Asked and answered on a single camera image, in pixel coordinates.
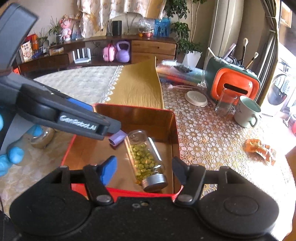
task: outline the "purple object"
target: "purple object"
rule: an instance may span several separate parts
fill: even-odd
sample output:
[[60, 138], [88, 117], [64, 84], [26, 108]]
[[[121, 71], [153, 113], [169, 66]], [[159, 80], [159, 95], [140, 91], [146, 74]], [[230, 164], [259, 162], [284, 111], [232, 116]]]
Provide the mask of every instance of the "purple object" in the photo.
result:
[[124, 138], [126, 136], [127, 136], [127, 134], [125, 132], [123, 132], [122, 130], [120, 130], [119, 132], [117, 132], [114, 135], [110, 136], [109, 142], [110, 142], [110, 144], [112, 146], [117, 146], [124, 140]]
[[[126, 44], [128, 46], [128, 49], [127, 50], [121, 49], [119, 47], [120, 44]], [[127, 42], [127, 41], [120, 41], [120, 42], [118, 42], [116, 44], [116, 46], [117, 46], [117, 51], [118, 51], [117, 54], [116, 54], [117, 61], [119, 61], [121, 63], [127, 63], [127, 62], [129, 62], [129, 59], [130, 59], [130, 57], [129, 57], [129, 50], [130, 50], [130, 47], [131, 47], [130, 43]]]

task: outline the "white flower pot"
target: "white flower pot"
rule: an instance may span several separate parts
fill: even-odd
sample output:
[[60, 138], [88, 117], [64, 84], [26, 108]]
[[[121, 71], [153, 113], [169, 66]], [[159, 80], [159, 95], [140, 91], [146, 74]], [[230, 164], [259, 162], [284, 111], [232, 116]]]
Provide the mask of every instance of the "white flower pot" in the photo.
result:
[[201, 54], [202, 53], [198, 51], [193, 51], [193, 53], [192, 52], [187, 53], [185, 55], [185, 58], [182, 64], [195, 68], [200, 59]]

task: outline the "black speaker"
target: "black speaker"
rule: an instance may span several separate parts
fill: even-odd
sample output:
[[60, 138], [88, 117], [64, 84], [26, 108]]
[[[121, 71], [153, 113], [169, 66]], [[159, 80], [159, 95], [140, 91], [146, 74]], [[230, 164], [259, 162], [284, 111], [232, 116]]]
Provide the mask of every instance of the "black speaker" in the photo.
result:
[[112, 21], [112, 35], [120, 36], [122, 34], [122, 21]]

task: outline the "washing machine door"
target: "washing machine door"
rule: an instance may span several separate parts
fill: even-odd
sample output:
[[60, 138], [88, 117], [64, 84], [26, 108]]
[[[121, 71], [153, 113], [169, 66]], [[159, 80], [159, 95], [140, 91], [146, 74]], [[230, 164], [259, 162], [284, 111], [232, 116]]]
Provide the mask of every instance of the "washing machine door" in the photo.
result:
[[267, 94], [267, 100], [269, 104], [278, 106], [284, 103], [290, 89], [289, 81], [290, 78], [285, 74], [279, 74], [274, 77], [273, 83], [271, 84]]

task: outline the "purple cap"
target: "purple cap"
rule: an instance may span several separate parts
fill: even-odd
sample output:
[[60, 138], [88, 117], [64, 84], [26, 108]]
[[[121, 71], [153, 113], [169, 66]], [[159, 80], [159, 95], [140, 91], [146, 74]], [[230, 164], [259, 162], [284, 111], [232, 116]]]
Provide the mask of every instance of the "purple cap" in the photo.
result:
[[114, 135], [110, 136], [109, 142], [110, 142], [110, 144], [112, 146], [117, 146], [124, 140], [124, 138], [126, 136], [127, 136], [127, 134], [125, 132], [123, 132], [122, 130], [120, 130], [119, 132], [117, 132]]

